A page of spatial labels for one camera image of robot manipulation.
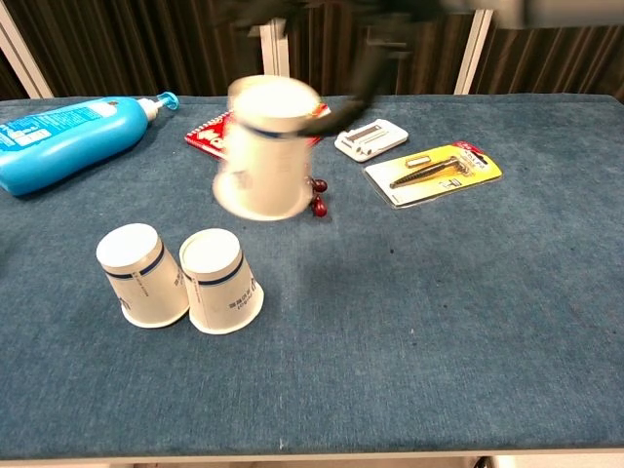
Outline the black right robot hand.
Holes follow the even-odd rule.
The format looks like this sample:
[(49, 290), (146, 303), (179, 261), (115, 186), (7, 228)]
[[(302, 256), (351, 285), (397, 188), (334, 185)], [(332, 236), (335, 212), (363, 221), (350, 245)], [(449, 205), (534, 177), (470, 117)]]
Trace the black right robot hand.
[[(272, 20), (282, 20), (282, 35), (287, 36), (303, 13), (319, 4), (318, 1), (226, 1), (222, 17), (247, 34)], [(295, 133), (298, 137), (329, 137), (346, 130), (371, 106), (389, 61), (409, 51), (410, 29), (414, 24), (470, 9), (468, 1), (350, 1), (348, 4), (377, 34), (356, 67), (351, 96), (330, 115), (303, 125)]]

